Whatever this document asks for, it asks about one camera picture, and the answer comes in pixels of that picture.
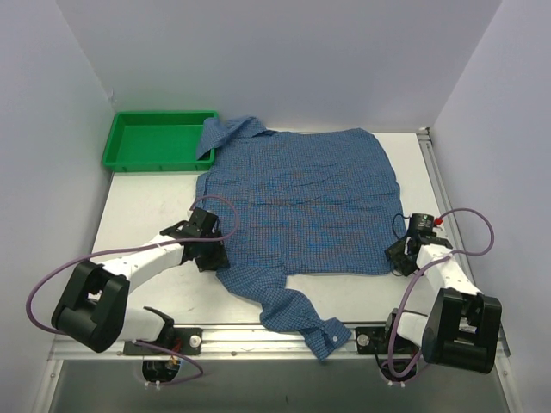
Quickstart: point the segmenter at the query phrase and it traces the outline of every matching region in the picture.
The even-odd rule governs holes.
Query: white table
[[[418,138],[414,133],[377,133],[401,187],[405,215],[438,215]],[[141,245],[160,230],[188,217],[199,173],[115,174],[94,250]],[[299,274],[287,287],[302,291],[322,318],[380,322],[399,305],[408,278],[354,274]],[[427,312],[434,301],[421,280],[408,305]],[[177,324],[257,324],[261,306],[230,294],[214,273],[199,273],[187,262],[148,281],[129,299],[132,307],[152,306]]]

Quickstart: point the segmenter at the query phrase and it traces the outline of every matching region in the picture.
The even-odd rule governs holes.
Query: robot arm
[[[52,316],[52,326],[97,353],[116,340],[159,342],[170,335],[174,321],[149,307],[127,309],[128,294],[155,275],[195,259],[200,271],[227,268],[222,242],[173,243],[180,238],[221,237],[218,217],[200,208],[154,237],[143,250],[106,262],[80,262],[72,272]]]
[[[405,311],[398,336],[419,347],[427,363],[489,373],[498,343],[501,304],[471,283],[452,255],[449,242],[436,237],[433,227],[430,215],[413,214],[406,236],[396,243],[406,249],[399,251],[393,246],[387,250],[404,274],[412,262],[414,268],[423,268],[449,256],[424,273],[436,296],[429,316]],[[389,329],[393,320],[391,314]]]

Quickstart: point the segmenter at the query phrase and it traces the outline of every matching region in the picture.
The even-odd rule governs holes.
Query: green tray
[[[115,172],[208,170],[214,149],[195,160],[203,121],[212,110],[119,112],[113,119],[103,165]]]

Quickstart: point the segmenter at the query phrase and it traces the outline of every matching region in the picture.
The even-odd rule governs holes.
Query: purple cable
[[[465,251],[465,250],[451,250],[448,256],[445,256],[443,258],[439,258],[435,261],[429,262],[428,264],[426,264],[425,266],[423,266],[422,268],[420,268],[418,271],[416,271],[414,273],[412,281],[407,286],[406,292],[404,293],[404,296],[402,297],[402,301],[399,304],[398,312],[396,313],[396,318],[394,319],[394,324],[393,324],[392,331],[390,333],[390,340],[389,340],[389,343],[388,343],[388,358],[387,358],[388,369],[390,370],[390,373],[397,379],[405,377],[412,370],[412,368],[418,363],[419,359],[421,358],[421,351],[418,351],[415,354],[415,356],[413,356],[412,361],[410,361],[410,364],[408,364],[407,367],[404,370],[402,370],[401,372],[397,372],[394,369],[394,364],[393,364],[394,342],[396,340],[396,336],[398,335],[398,324],[399,324],[400,319],[402,318],[402,314],[404,312],[404,309],[406,308],[407,300],[409,299],[409,297],[410,297],[410,295],[413,291],[413,288],[415,287],[415,284],[417,284],[417,281],[419,281],[419,279],[423,276],[423,274],[427,270],[434,267],[435,265],[446,262],[447,260],[449,260],[451,258],[451,255],[453,255],[453,254],[464,254],[466,256],[483,256],[484,254],[487,254],[488,251],[491,250],[492,247],[493,247],[493,243],[495,241],[495,234],[493,232],[492,224],[490,224],[490,221],[488,220],[488,218],[486,218],[484,215],[482,215],[478,211],[476,211],[472,208],[454,208],[454,209],[450,209],[446,213],[443,213],[440,216],[440,218],[444,218],[444,217],[450,215],[451,213],[458,213],[458,212],[463,212],[463,211],[468,212],[468,213],[473,213],[473,214],[477,215],[478,217],[480,217],[486,223],[486,225],[488,226],[488,230],[490,230],[490,243],[481,252],[470,252],[470,251]]]
[[[235,209],[235,206],[233,206],[233,204],[229,200],[222,198],[221,196],[218,196],[218,195],[204,195],[199,198],[196,198],[194,203],[189,208],[189,210],[194,209],[197,202],[199,202],[200,200],[204,200],[206,198],[221,200],[232,209],[233,215],[235,217],[235,226],[227,235],[225,235],[224,237],[218,237],[218,238],[179,238],[179,239],[173,239],[170,241],[164,241],[163,243],[152,243],[152,244],[142,245],[140,247],[118,248],[114,250],[97,251],[91,254],[87,254],[85,256],[80,256],[79,258],[75,258],[74,260],[70,260],[69,262],[66,262],[65,264],[63,264],[62,266],[54,269],[51,273],[47,274],[31,290],[30,294],[27,297],[27,302],[25,304],[25,311],[27,313],[27,317],[30,320],[30,322],[33,323],[39,329],[47,331],[48,333],[60,334],[60,335],[64,334],[59,330],[56,330],[56,329],[53,329],[52,327],[48,327],[47,325],[44,325],[43,323],[41,323],[36,319],[36,317],[33,314],[33,299],[36,293],[44,286],[44,284],[46,284],[48,281],[50,281],[54,276],[59,274],[64,269],[67,269],[75,264],[78,264],[79,262],[82,262],[84,260],[90,260],[92,258],[96,258],[97,256],[107,256],[111,254],[126,254],[129,252],[141,252],[141,251],[153,250],[154,248],[164,247],[165,245],[171,245],[174,243],[187,243],[187,242],[212,243],[212,242],[224,241],[229,237],[231,237],[233,234],[235,234],[235,232],[239,228],[239,215],[238,215],[237,209]]]
[[[159,385],[180,385],[181,383],[185,383],[186,381],[199,379],[205,373],[205,371],[203,370],[203,367],[201,367],[201,365],[197,361],[190,359],[186,355],[177,353],[176,351],[169,350],[167,348],[156,346],[154,344],[150,344],[149,342],[142,342],[141,340],[136,340],[133,343],[137,346],[149,348],[150,350],[159,351],[159,352],[177,357],[178,359],[186,360],[189,364],[193,365],[194,367],[197,368],[197,370],[199,370],[198,374],[194,374],[193,376],[188,376],[182,379],[167,381],[166,383],[159,383]]]
[[[388,361],[383,361],[381,363],[381,367],[384,367],[384,366],[388,366]],[[379,375],[382,377],[383,380],[385,380],[387,383],[390,382],[392,383],[393,385],[400,385],[401,383],[404,383],[404,385],[406,383],[409,383],[410,381],[413,381],[415,379],[417,379],[421,374],[423,374],[424,372],[427,371],[427,369],[430,367],[430,365],[428,364],[425,364],[423,366],[423,368],[420,368],[419,371],[413,376],[413,377],[410,377],[408,380],[404,380],[404,381],[392,381],[391,379],[389,379],[387,376],[385,376],[382,371],[379,371]]]

